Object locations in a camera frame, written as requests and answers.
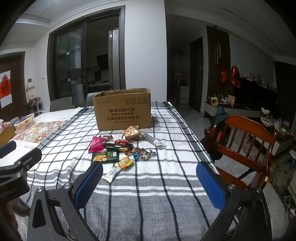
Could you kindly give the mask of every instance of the shelf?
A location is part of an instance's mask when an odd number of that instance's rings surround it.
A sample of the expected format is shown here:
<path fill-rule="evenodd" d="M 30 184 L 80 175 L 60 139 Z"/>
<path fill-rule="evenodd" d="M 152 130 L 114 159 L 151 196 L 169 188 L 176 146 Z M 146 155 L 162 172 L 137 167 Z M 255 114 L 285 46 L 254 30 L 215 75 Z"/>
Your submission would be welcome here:
<path fill-rule="evenodd" d="M 100 84 L 92 84 L 92 85 L 88 85 L 87 87 L 96 87 L 96 86 L 105 86 L 105 85 L 110 85 L 110 82 L 100 83 Z"/>

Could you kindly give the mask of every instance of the gray chair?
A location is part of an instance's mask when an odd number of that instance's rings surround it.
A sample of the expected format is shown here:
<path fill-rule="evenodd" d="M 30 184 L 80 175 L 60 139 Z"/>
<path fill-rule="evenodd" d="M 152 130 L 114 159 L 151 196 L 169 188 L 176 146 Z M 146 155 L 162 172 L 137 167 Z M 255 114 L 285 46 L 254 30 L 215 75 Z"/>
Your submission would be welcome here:
<path fill-rule="evenodd" d="M 86 100 L 85 100 L 85 107 L 94 105 L 93 97 L 96 96 L 98 93 L 99 92 L 94 92 L 94 93 L 88 93 L 87 94 Z"/>
<path fill-rule="evenodd" d="M 65 97 L 57 100 L 53 100 L 50 103 L 49 112 L 73 109 L 72 97 Z"/>

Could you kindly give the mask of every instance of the cable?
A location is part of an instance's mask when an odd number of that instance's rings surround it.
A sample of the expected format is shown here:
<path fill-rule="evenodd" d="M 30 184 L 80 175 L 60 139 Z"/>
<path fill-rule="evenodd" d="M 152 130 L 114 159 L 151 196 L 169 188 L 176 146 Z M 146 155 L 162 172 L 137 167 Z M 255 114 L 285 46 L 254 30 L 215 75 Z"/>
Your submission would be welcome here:
<path fill-rule="evenodd" d="M 290 205 L 291 205 L 291 200 L 292 200 L 291 196 L 286 196 L 286 197 L 285 197 L 285 201 L 284 201 L 284 202 L 285 202 L 285 205 L 287 206 L 286 211 L 285 211 L 285 219 L 286 219 L 286 227 L 287 227 L 287 228 L 288 228 L 289 225 L 290 225 L 290 218 L 289 218 L 289 214 L 288 214 L 288 209 L 290 210 L 290 212 L 292 213 L 292 215 L 295 216 L 295 209 L 292 209 L 292 208 L 290 207 Z"/>

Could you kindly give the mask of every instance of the green snack package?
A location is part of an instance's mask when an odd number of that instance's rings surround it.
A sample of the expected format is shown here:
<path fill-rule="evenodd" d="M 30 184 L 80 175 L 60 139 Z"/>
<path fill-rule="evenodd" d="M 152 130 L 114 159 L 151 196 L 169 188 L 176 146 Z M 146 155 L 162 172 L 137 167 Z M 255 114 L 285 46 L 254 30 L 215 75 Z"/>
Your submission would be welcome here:
<path fill-rule="evenodd" d="M 102 163 L 118 162 L 118 151 L 108 150 L 105 152 L 96 152 L 92 154 L 91 161 L 100 161 Z"/>

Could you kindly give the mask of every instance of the basket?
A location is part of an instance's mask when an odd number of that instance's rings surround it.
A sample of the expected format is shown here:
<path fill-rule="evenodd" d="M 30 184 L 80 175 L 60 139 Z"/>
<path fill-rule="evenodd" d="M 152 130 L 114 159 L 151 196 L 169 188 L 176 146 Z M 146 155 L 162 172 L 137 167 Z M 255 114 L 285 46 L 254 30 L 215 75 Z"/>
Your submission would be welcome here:
<path fill-rule="evenodd" d="M 15 130 L 13 126 L 10 125 L 0 134 L 0 147 L 8 143 L 14 136 Z"/>
<path fill-rule="evenodd" d="M 35 122 L 34 118 L 34 114 L 30 114 L 27 115 L 27 118 L 24 121 L 18 124 L 14 124 L 17 133 L 22 132 L 25 129 L 29 128 L 31 125 L 33 125 Z"/>
<path fill-rule="evenodd" d="M 212 100 L 211 101 L 211 106 L 218 107 L 219 106 L 219 102 L 217 100 Z"/>

